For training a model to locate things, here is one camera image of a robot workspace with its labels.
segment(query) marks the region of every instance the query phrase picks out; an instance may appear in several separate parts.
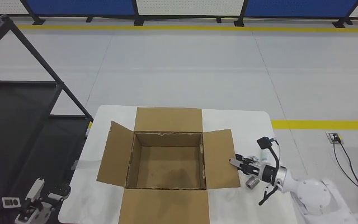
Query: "yellow stripe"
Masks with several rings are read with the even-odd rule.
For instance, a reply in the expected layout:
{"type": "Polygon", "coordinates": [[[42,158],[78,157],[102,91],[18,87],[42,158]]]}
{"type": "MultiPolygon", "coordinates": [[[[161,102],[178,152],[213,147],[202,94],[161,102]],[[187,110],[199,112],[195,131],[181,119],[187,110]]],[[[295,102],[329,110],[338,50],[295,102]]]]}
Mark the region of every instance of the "yellow stripe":
{"type": "Polygon", "coordinates": [[[358,120],[272,120],[274,129],[358,130],[358,120]]]}
{"type": "Polygon", "coordinates": [[[262,32],[358,32],[357,28],[323,27],[235,27],[235,26],[95,26],[95,25],[18,25],[28,30],[198,30],[198,31],[262,31],[262,32]]]}

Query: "white table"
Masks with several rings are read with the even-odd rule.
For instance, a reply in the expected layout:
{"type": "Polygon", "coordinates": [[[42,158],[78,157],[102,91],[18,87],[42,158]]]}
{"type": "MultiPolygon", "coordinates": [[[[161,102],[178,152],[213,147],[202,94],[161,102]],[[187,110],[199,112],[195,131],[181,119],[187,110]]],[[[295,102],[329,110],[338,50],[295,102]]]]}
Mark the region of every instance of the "white table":
{"type": "MultiPolygon", "coordinates": [[[[123,197],[123,188],[96,181],[110,121],[133,130],[135,106],[103,105],[84,145],[78,166],[70,183],[72,191],[59,213],[63,223],[117,224],[123,197]]],[[[267,113],[239,110],[202,110],[204,132],[231,129],[235,152],[243,156],[260,158],[256,140],[273,137],[271,120],[267,113]]],[[[248,177],[240,173],[241,188],[212,189],[209,192],[210,224],[297,224],[289,194],[275,193],[263,206],[266,183],[259,183],[254,190],[244,184],[248,177]]]]}

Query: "small metal object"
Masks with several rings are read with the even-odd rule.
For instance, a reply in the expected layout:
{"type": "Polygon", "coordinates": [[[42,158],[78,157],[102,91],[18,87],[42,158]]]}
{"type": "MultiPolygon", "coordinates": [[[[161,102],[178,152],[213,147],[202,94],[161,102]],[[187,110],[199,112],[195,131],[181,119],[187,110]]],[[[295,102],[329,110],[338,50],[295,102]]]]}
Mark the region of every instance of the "small metal object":
{"type": "Polygon", "coordinates": [[[247,181],[246,181],[246,186],[248,189],[252,190],[256,187],[256,185],[260,182],[260,180],[254,176],[251,176],[247,181]]]}

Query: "power socket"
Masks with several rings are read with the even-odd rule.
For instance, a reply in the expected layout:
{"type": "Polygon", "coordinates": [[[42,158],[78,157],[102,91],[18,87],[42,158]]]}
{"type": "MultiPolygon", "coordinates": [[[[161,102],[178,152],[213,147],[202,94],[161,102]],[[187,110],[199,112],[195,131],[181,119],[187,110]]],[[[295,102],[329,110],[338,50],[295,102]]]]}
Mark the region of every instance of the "power socket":
{"type": "Polygon", "coordinates": [[[334,140],[334,135],[335,134],[338,135],[338,137],[341,139],[342,144],[344,144],[343,138],[338,132],[326,132],[326,135],[327,135],[327,138],[328,138],[330,144],[333,144],[333,143],[334,144],[339,144],[339,142],[334,140]]]}

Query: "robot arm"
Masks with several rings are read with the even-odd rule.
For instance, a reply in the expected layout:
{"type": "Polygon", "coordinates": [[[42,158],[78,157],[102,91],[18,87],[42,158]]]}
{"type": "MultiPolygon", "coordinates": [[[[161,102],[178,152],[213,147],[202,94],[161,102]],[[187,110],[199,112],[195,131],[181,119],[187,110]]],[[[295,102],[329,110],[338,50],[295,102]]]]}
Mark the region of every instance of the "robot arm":
{"type": "Polygon", "coordinates": [[[24,204],[21,205],[15,224],[45,224],[63,200],[67,199],[71,188],[68,184],[54,187],[46,196],[41,196],[45,185],[42,178],[38,178],[28,192],[24,204]]]}
{"type": "Polygon", "coordinates": [[[254,162],[239,154],[229,160],[244,174],[272,185],[273,190],[269,193],[265,191],[263,200],[259,202],[260,206],[277,190],[282,193],[290,192],[307,224],[358,224],[358,215],[352,214],[333,182],[327,179],[295,180],[290,170],[279,166],[271,142],[267,137],[257,140],[261,149],[270,149],[276,161],[275,167],[254,162]]]}

